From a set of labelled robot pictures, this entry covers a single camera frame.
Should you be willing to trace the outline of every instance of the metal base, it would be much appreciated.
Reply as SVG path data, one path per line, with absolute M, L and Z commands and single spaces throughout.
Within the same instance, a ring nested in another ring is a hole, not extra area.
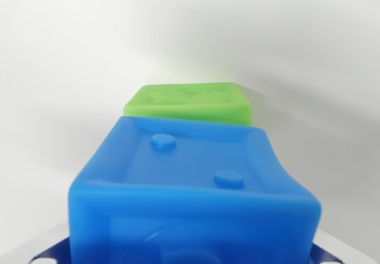
M 40 237 L 0 256 L 1 264 L 71 264 L 68 224 L 60 224 Z M 307 264 L 376 264 L 374 260 L 318 230 Z

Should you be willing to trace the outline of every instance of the blue base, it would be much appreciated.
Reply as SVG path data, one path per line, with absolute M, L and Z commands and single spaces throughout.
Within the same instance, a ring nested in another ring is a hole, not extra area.
M 50 247 L 44 252 L 41 252 L 40 254 L 35 256 L 30 261 L 30 263 L 38 258 L 54 258 L 57 260 L 58 264 L 72 264 L 71 257 L 70 257 L 69 238 L 65 238 L 59 243 L 57 243 L 56 245 Z M 326 250 L 320 248 L 318 245 L 313 244 L 313 247 L 310 253 L 310 259 L 308 263 L 306 264 L 320 264 L 322 262 L 337 262 L 337 263 L 344 264 L 343 261 L 336 258 L 334 255 L 328 253 Z

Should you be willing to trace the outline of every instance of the green block top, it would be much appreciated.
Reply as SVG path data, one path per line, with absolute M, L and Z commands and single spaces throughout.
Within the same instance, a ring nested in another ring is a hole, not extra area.
M 248 99 L 229 82 L 146 85 L 125 105 L 124 115 L 251 125 Z

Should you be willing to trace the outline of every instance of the green plastic block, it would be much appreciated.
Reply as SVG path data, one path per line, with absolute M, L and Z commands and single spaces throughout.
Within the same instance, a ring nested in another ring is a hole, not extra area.
M 251 105 L 235 83 L 146 85 L 124 115 L 251 125 Z

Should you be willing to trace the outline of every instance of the round stud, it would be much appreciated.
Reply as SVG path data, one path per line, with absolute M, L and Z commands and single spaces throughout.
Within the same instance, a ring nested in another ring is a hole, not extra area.
M 243 177 L 230 170 L 220 170 L 215 173 L 214 176 L 215 184 L 223 189 L 240 189 L 244 187 Z
M 173 136 L 165 133 L 158 133 L 152 136 L 151 145 L 158 150 L 171 150 L 176 147 L 176 141 Z

